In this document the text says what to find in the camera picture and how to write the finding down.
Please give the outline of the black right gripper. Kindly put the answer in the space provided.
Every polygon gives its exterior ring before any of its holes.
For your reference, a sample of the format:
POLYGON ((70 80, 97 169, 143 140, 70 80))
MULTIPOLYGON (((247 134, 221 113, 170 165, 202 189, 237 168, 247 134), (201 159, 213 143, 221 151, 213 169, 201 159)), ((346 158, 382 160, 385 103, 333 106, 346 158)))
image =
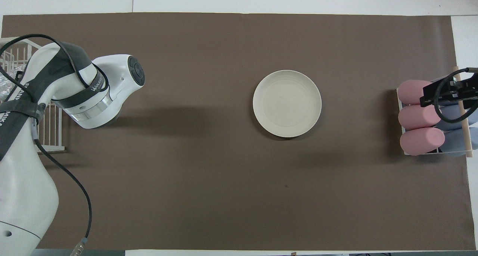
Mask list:
MULTIPOLYGON (((420 106, 427 107, 428 105, 434 105, 435 92, 439 86, 439 82, 433 82, 423 87, 423 96, 420 97, 420 106)), ((444 84, 439 93, 438 105, 449 106, 454 103, 462 102, 465 110, 470 109, 475 103, 477 103, 478 97, 478 73, 474 72, 472 77, 458 82, 458 88, 456 93, 450 94, 450 85, 444 84)))

